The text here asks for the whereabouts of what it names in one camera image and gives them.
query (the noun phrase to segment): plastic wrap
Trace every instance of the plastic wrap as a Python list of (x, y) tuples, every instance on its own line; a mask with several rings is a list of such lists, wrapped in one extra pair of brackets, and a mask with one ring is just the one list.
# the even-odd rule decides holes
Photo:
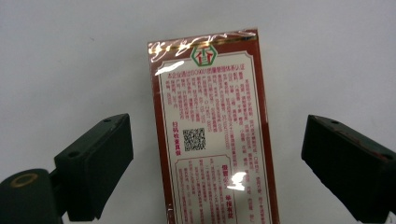
[(148, 56), (168, 223), (279, 223), (258, 31)]

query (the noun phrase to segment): black mechanical part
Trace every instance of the black mechanical part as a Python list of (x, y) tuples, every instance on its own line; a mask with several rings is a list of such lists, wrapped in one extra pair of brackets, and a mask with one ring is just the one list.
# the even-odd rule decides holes
[(396, 153), (343, 123), (308, 116), (303, 160), (363, 223), (384, 223), (396, 212)]
[(0, 185), (0, 223), (62, 223), (100, 218), (134, 158), (128, 114), (103, 119), (58, 154), (50, 173), (29, 170)]

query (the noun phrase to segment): box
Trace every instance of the box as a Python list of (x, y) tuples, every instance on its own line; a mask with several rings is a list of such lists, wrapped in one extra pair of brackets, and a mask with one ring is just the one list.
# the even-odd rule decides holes
[(258, 31), (148, 56), (168, 223), (279, 223)]

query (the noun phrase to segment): white surface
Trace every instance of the white surface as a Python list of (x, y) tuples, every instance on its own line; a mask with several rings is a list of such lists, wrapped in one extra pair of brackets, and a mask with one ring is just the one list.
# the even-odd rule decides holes
[(53, 170), (127, 112), (134, 161), (94, 223), (166, 223), (147, 42), (256, 26), (281, 223), (357, 223), (301, 160), (305, 122), (338, 119), (395, 148), (395, 12), (394, 0), (0, 0), (0, 179)]

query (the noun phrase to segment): white label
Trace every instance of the white label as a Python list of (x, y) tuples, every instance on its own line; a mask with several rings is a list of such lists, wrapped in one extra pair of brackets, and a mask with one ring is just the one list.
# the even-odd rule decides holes
[(210, 66), (186, 59), (161, 69), (176, 222), (271, 223), (252, 57), (235, 52)]

